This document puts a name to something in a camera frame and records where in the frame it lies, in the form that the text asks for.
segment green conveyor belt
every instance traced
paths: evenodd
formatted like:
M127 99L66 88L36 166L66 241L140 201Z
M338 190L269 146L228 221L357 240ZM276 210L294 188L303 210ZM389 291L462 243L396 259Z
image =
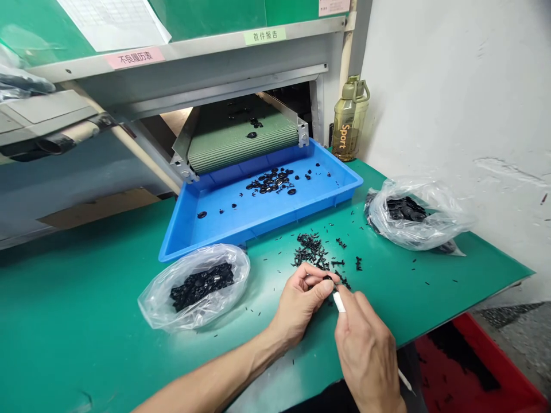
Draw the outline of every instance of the green conveyor belt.
M254 128L251 118L263 127ZM257 137L248 138L250 132ZM202 175L297 144L297 126L257 95L249 95L201 106L188 159Z

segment man's right hand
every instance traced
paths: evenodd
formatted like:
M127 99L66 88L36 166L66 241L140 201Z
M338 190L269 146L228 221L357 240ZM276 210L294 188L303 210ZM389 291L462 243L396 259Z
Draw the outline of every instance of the man's right hand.
M335 341L344 380L362 413L406 413L400 395L396 341L366 296L339 285L346 313L339 313Z

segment label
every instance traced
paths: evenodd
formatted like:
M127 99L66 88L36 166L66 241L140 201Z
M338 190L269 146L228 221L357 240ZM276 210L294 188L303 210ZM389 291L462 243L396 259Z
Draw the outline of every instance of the label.
M349 9L350 0L320 0L319 17L337 13L347 13Z
M350 128L351 128L351 125L348 124L348 123L345 123L345 124L342 124L340 126L340 145L339 145L339 148L340 149L345 149L346 148L346 139L348 138L348 134L350 133Z
M254 46L257 44L271 43L287 39L285 28L266 28L245 32L245 44Z
M106 54L104 58L115 70L165 61L159 48L133 49L127 52Z

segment hand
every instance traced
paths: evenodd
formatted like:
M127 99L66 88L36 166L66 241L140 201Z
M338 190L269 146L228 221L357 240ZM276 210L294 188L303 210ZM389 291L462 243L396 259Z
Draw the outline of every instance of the hand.
M324 280L326 275L333 281ZM282 338L287 348L296 346L302 340L312 314L321 307L337 282L340 278L332 272L302 263L287 280L280 305L268 329L274 332L275 337Z
M335 341L344 380L360 412L405 413L400 395L396 341L366 296L338 287L346 313L339 313Z

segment white pen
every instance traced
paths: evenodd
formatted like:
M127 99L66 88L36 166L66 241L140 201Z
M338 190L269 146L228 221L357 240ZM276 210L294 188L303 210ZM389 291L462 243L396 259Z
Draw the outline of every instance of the white pen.
M346 313L346 310L344 309L343 300L340 297L340 293L338 291L333 293L333 299L335 300L335 304L337 306L338 311L340 313ZM413 395L415 397L417 397L417 395L415 394L415 392L412 389L412 385L409 383L409 381L406 379L406 376L403 375L403 373L400 371L400 369L398 369L398 376L400 377L400 380L402 380L403 384L408 388L408 390L411 393L413 393Z

